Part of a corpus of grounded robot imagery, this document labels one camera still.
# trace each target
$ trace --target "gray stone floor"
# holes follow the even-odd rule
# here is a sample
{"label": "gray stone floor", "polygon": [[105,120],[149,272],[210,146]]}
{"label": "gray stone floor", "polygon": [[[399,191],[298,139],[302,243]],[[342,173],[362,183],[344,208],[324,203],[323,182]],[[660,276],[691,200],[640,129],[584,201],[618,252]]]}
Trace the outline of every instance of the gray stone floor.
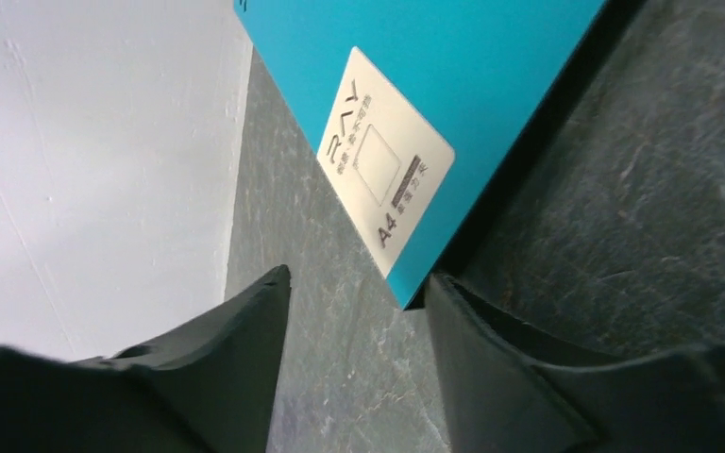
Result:
{"label": "gray stone floor", "polygon": [[[269,450],[445,452],[423,313],[401,312],[255,56],[227,294],[293,300]],[[725,0],[649,1],[462,277],[636,355],[725,341]]]}

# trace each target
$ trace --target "blue box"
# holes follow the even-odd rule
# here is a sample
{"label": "blue box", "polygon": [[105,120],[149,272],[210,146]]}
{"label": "blue box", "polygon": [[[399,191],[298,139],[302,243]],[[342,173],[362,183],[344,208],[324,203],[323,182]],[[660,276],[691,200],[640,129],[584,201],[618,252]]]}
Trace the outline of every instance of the blue box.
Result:
{"label": "blue box", "polygon": [[236,10],[404,309],[604,3],[238,0]]}

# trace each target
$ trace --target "white label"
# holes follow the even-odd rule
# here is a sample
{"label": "white label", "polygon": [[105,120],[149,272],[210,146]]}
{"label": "white label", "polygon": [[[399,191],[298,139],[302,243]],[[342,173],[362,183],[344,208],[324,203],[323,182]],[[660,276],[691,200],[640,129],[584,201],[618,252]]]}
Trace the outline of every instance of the white label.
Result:
{"label": "white label", "polygon": [[454,150],[357,47],[318,163],[387,277],[454,161]]}

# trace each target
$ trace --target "white wall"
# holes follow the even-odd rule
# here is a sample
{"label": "white wall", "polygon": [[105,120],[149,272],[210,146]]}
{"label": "white wall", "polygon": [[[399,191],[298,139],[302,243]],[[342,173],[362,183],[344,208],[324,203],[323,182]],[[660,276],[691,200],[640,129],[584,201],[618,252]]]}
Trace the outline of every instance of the white wall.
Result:
{"label": "white wall", "polygon": [[107,355],[221,302],[250,60],[228,0],[0,1],[0,343]]}

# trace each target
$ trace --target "square icon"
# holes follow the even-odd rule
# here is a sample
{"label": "square icon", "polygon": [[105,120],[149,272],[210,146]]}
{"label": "square icon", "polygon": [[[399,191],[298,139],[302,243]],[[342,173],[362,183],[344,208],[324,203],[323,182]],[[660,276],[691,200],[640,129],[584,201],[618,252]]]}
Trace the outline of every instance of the square icon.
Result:
{"label": "square icon", "polygon": [[374,125],[368,125],[352,167],[360,175],[377,205],[382,206],[401,167],[401,160]]}

